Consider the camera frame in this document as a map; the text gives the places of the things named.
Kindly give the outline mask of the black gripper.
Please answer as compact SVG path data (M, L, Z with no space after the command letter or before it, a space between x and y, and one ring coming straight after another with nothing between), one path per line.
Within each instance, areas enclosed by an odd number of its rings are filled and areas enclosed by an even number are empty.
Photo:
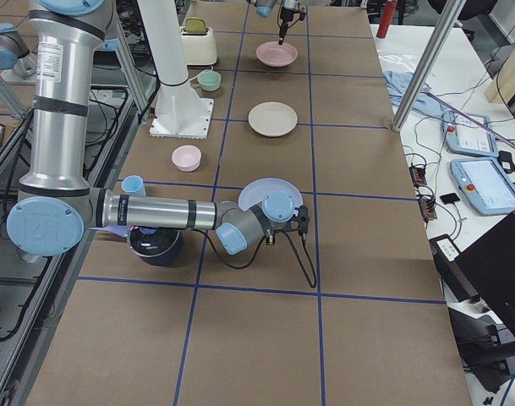
M305 8L297 0L281 1L277 23L279 27L278 44L282 45L289 29L305 20Z
M297 231L299 235L306 235L308 233L309 224L310 224L310 216L309 210L306 205L301 205L298 207L298 215L296 223Z

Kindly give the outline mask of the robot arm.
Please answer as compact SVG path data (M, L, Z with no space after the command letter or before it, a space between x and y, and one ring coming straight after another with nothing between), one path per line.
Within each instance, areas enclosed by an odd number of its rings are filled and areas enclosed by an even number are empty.
M235 255L293 223L304 233L308 214L297 196L269 191L243 209L231 201L201 202L116 195L83 175L93 57L118 20L112 1L33 1L38 38L30 170L8 214L11 241L24 252L55 256L80 242L87 228L212 230Z
M283 41L288 28L296 23L295 14L305 18L305 10L298 1L250 1L256 13L270 16L275 6L279 6L277 23L279 41ZM141 16L141 2L132 1L128 7L119 1L34 1L30 7L30 19L60 23L74 32L90 34L101 40L99 52L115 52L121 46L121 36L114 24L114 14L127 13L129 22L136 27L137 36L145 36L145 23ZM0 69L11 69L21 78L36 73L38 55L33 53L22 40L17 29L10 23L0 23Z

